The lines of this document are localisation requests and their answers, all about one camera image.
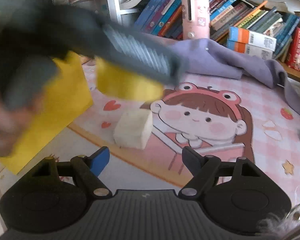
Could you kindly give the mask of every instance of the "purple blanket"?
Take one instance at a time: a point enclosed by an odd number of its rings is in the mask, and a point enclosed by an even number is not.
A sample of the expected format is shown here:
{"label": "purple blanket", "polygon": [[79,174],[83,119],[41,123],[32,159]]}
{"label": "purple blanket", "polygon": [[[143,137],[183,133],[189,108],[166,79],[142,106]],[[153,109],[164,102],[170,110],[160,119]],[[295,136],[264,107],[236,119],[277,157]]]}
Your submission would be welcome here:
{"label": "purple blanket", "polygon": [[177,41],[169,47],[187,59],[190,73],[233,79],[240,79],[244,74],[256,78],[271,89],[277,84],[284,86],[287,103],[300,114],[300,97],[277,61],[238,53],[210,39]]}

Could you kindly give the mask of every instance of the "cartoon illustration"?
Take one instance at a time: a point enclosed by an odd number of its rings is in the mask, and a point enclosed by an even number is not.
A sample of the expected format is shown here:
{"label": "cartoon illustration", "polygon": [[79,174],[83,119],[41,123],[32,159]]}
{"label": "cartoon illustration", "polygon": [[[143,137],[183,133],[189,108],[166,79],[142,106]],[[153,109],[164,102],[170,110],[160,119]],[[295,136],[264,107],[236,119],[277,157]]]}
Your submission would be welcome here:
{"label": "cartoon illustration", "polygon": [[206,18],[198,17],[197,20],[198,20],[197,22],[198,26],[206,26]]}
{"label": "cartoon illustration", "polygon": [[254,161],[252,117],[240,101],[234,92],[184,82],[175,90],[166,89],[162,100],[141,108],[155,114],[153,134],[177,154],[191,146],[203,156],[213,154],[223,161],[239,156]]}

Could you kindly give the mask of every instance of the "star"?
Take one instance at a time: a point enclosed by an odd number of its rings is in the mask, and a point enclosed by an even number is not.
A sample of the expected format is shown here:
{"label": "star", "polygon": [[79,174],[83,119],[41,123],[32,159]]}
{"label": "star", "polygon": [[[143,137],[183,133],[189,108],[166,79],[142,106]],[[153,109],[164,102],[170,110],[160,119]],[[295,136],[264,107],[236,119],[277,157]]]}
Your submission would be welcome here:
{"label": "star", "polygon": [[282,167],[284,168],[285,174],[293,175],[294,166],[290,162],[288,162],[288,160],[286,160],[286,162],[282,164]]}

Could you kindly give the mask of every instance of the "strawberry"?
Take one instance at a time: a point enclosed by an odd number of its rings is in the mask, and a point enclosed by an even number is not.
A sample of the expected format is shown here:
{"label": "strawberry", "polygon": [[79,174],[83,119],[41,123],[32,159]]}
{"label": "strawberry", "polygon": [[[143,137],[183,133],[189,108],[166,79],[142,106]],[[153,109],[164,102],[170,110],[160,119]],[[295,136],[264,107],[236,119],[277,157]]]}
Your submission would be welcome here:
{"label": "strawberry", "polygon": [[293,119],[291,111],[287,108],[281,108],[280,113],[287,120],[292,120]]}

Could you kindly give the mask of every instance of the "blurred hand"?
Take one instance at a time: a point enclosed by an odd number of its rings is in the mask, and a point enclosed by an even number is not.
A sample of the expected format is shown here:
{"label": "blurred hand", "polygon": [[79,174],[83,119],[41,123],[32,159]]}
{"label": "blurred hand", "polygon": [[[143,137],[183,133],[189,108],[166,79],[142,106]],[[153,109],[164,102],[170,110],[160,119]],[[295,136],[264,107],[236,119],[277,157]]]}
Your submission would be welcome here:
{"label": "blurred hand", "polygon": [[15,111],[5,109],[0,98],[0,156],[11,153],[15,142],[29,126],[34,114],[42,108],[42,96],[37,96],[28,106]]}

